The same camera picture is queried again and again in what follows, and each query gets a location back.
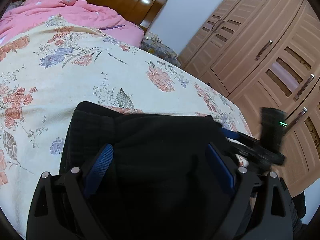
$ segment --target purple stripe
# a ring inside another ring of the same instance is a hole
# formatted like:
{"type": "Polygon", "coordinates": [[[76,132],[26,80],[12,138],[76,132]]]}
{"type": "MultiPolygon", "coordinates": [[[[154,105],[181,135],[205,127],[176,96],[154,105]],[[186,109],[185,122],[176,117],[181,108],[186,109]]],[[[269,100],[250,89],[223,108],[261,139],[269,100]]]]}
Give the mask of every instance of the purple stripe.
{"type": "Polygon", "coordinates": [[[101,28],[99,30],[101,30],[101,31],[103,31],[103,30],[111,30],[111,29],[114,29],[114,28],[120,28],[122,26],[125,26],[125,24],[116,25],[116,26],[112,26],[112,27],[101,28]]]}

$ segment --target pink comforter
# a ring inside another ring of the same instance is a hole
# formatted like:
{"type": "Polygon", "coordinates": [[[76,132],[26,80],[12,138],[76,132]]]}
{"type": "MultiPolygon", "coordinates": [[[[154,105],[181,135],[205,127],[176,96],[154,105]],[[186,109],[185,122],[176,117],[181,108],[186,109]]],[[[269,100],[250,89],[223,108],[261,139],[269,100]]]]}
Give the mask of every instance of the pink comforter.
{"type": "Polygon", "coordinates": [[[88,4],[86,0],[27,0],[0,20],[1,45],[58,14],[70,23],[98,29],[125,24],[115,10],[88,4]]]}

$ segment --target wardrobe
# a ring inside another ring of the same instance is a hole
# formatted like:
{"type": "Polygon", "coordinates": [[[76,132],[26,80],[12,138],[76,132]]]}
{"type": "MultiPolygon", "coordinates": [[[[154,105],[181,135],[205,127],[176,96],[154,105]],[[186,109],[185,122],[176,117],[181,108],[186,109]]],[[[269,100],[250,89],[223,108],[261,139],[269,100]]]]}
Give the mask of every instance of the wardrobe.
{"type": "Polygon", "coordinates": [[[307,0],[223,0],[180,53],[181,68],[236,104],[287,113],[279,175],[295,196],[320,177],[320,21],[307,0]]]}

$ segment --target floral bed sheet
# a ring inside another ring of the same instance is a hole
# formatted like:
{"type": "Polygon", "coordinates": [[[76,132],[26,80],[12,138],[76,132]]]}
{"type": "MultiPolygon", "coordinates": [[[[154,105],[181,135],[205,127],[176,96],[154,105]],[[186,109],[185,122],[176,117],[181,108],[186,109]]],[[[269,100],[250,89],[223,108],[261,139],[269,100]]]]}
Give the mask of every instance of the floral bed sheet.
{"type": "Polygon", "coordinates": [[[200,80],[61,17],[0,47],[0,70],[0,206],[23,238],[39,177],[58,174],[69,122],[82,101],[123,114],[211,115],[251,134],[239,109],[200,80]]]}

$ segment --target metal bolt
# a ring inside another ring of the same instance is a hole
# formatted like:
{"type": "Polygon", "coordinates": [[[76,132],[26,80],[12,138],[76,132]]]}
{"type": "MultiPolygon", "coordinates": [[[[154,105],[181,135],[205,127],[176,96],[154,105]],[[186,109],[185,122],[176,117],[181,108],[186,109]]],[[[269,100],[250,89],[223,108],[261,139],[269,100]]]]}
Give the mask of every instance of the metal bolt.
{"type": "Polygon", "coordinates": [[[274,171],[271,171],[270,176],[275,179],[278,175],[274,171]]]}
{"type": "Polygon", "coordinates": [[[49,177],[49,172],[45,171],[44,173],[41,174],[41,177],[44,179],[49,177]]]}
{"type": "Polygon", "coordinates": [[[80,171],[80,168],[79,167],[73,167],[72,169],[71,169],[71,172],[73,173],[73,174],[76,174],[76,173],[78,173],[80,171]]]}
{"type": "Polygon", "coordinates": [[[244,166],[239,167],[239,168],[238,168],[238,171],[239,171],[240,173],[242,173],[242,174],[247,173],[247,169],[246,169],[246,167],[244,167],[244,166]]]}

